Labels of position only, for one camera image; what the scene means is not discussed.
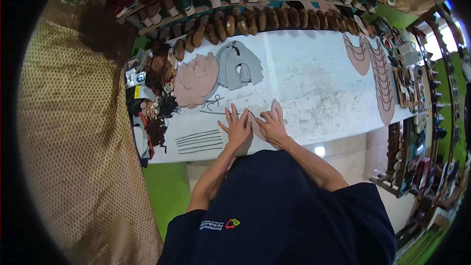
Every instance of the black strip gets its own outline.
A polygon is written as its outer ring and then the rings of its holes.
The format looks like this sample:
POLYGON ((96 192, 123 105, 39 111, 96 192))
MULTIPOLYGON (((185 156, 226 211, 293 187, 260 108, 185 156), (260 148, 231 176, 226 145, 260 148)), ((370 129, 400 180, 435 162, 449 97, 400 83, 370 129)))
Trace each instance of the black strip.
POLYGON ((199 141, 199 142, 191 142, 191 143, 188 143, 188 141, 186 141, 188 144, 180 144, 180 145, 177 145, 177 147, 185 146, 185 145, 190 145, 190 144, 202 144, 202 143, 207 143, 207 142, 210 142, 210 141, 222 140, 222 139, 219 138, 219 137, 209 137, 209 138, 216 138, 216 139, 210 139, 210 140, 199 141))
POLYGON ((205 132, 200 132, 200 133, 194 133, 194 134, 190 134, 190 135, 187 135, 187 136, 184 136, 184 137, 175 138, 175 140, 182 139, 182 138, 186 138, 186 137, 190 137, 190 136, 193 136, 193 135, 198 135, 198 134, 203 134, 203 133, 208 133, 208 132, 214 132, 214 131, 219 132, 218 129, 215 129, 215 130, 211 130, 211 131, 205 131, 205 132))
POLYGON ((212 138, 221 138, 221 136, 218 135, 218 136, 214 136, 214 137, 205 137, 205 138, 200 138, 200 139, 195 139, 195 140, 180 141, 180 142, 177 143, 177 145, 178 144, 186 144, 186 143, 189 143, 189 142, 199 141, 199 140, 204 140, 204 139, 212 139, 212 138))
MULTIPOLYGON (((207 150, 222 150, 222 147, 216 147, 214 149, 207 149, 207 150)), ((199 152, 199 151, 205 151, 205 150, 195 150, 195 151, 190 151, 190 152, 179 152, 178 154, 179 155, 184 155, 184 154, 187 154, 187 153, 194 153, 194 152, 199 152)))
POLYGON ((218 145, 218 144, 222 144, 222 143, 217 143, 217 144, 208 144, 208 145, 195 146, 195 147, 189 147, 189 148, 187 148, 187 149, 183 149, 183 150, 197 149, 197 148, 199 148, 199 147, 206 147, 206 146, 212 146, 212 145, 218 145))
POLYGON ((212 111, 205 111, 205 110, 200 110, 200 112, 208 113, 208 114, 226 115, 226 113, 215 113, 215 112, 212 112, 212 111))
POLYGON ((200 137, 203 137, 203 136, 208 136, 208 135, 217 135, 219 134, 219 132, 214 132, 214 133, 208 133, 208 134, 203 134, 203 135, 200 135, 200 136, 195 136, 195 137, 189 137, 189 138, 185 138, 185 139, 181 139, 180 141, 178 141, 178 143, 181 143, 181 142, 186 142, 185 140, 188 140, 188 139, 194 139, 194 138, 200 138, 200 137))

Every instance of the shirt logo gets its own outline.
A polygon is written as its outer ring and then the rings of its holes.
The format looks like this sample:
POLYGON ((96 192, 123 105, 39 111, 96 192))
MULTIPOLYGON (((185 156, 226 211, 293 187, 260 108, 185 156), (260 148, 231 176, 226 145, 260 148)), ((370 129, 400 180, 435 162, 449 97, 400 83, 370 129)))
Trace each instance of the shirt logo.
POLYGON ((240 224, 240 221, 239 221, 239 220, 237 220, 237 219, 235 219, 235 218, 234 218, 234 219, 231 219, 231 220, 227 221, 227 223, 226 223, 226 229, 234 228, 234 227, 236 227, 236 226, 239 225, 239 224, 240 224))

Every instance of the stack of leather pieces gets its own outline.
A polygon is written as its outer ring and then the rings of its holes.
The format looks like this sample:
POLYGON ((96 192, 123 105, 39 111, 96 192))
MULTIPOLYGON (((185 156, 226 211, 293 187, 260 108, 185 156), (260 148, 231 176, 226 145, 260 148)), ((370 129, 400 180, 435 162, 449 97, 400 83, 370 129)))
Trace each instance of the stack of leather pieces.
POLYGON ((229 90, 254 85, 263 80, 260 59, 240 41, 232 41, 224 45, 216 54, 219 65, 217 83, 229 90))
POLYGON ((178 66, 173 87, 178 105, 194 109, 203 104, 213 90, 218 74, 218 62, 212 53, 208 56, 197 54, 191 62, 178 66))

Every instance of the gray leather piece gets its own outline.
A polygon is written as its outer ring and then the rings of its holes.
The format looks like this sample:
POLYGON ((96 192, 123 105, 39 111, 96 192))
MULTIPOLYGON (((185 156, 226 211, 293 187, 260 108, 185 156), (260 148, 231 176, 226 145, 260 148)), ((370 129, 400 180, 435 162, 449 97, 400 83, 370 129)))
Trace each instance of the gray leather piece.
POLYGON ((231 41, 221 47, 216 60, 219 66, 216 82, 229 90, 242 88, 249 82, 256 85, 263 80, 262 62, 240 41, 231 41), (240 72, 237 72, 238 66, 241 66, 240 72))

